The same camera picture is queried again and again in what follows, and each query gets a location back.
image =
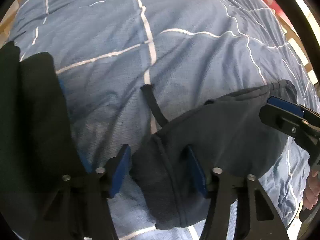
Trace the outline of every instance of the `wrinkled fabric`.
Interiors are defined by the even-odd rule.
[[[259,118],[270,96],[297,103],[288,80],[242,89],[171,120],[133,154],[130,175],[141,187],[156,228],[185,228],[206,218],[210,201],[197,189],[214,167],[260,178],[273,166],[288,136]],[[201,183],[192,176],[190,152],[205,174]]]
[[[283,79],[295,86],[299,104],[319,112],[301,61],[261,0],[23,0],[9,39],[23,58],[52,55],[78,153],[93,168],[114,157],[123,143],[134,152],[155,130],[140,92],[145,83],[154,85],[169,120],[210,98]],[[260,179],[285,225],[302,199],[307,159],[289,137]],[[129,176],[108,202],[119,237],[192,239],[190,232],[199,236],[202,230],[202,222],[155,230]]]

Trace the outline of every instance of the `blue bedding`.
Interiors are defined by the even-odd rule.
[[[282,79],[295,85],[299,104],[319,113],[300,59],[262,0],[24,0],[9,40],[21,48],[21,59],[42,51],[53,56],[87,171],[103,166],[123,143],[134,152],[159,129],[140,92],[144,84],[154,85],[169,120],[209,98]],[[284,225],[302,199],[307,159],[289,137],[260,179]],[[156,230],[129,175],[108,202],[122,240],[195,240],[204,225]]]

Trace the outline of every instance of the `metal screw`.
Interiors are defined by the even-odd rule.
[[[63,181],[68,181],[68,180],[70,180],[70,179],[71,179],[71,176],[68,175],[68,174],[62,176],[62,180],[63,180]]]
[[[252,174],[249,174],[247,178],[248,178],[248,180],[251,180],[251,181],[255,181],[256,180],[256,176],[254,176]]]
[[[96,173],[104,173],[105,171],[106,171],[106,169],[103,167],[96,168]]]
[[[221,174],[221,173],[222,173],[222,169],[221,169],[221,168],[213,168],[212,171],[213,171],[215,174]]]

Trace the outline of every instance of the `finger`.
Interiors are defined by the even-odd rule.
[[[309,200],[312,205],[315,205],[318,202],[318,197],[315,196],[309,186],[307,186],[305,189],[305,195],[307,197],[307,200]]]
[[[313,178],[314,178],[315,176],[317,176],[318,173],[319,173],[318,171],[311,170],[311,175],[312,175]]]
[[[315,196],[318,196],[320,193],[320,181],[318,177],[312,178],[311,176],[308,177],[308,185],[309,188],[312,190]]]
[[[310,210],[313,208],[313,205],[310,203],[310,201],[306,197],[306,192],[303,193],[302,202],[307,209]]]

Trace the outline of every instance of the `bed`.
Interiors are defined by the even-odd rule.
[[[159,129],[140,93],[144,84],[154,85],[169,120],[209,98],[282,79],[295,85],[299,104],[320,112],[302,62],[262,0],[22,0],[9,40],[20,47],[20,60],[42,51],[53,56],[87,171],[123,143],[134,152]],[[260,178],[285,226],[302,200],[307,160],[289,137]],[[109,206],[122,240],[195,240],[204,226],[157,230],[129,176]],[[228,239],[235,221],[236,202]]]

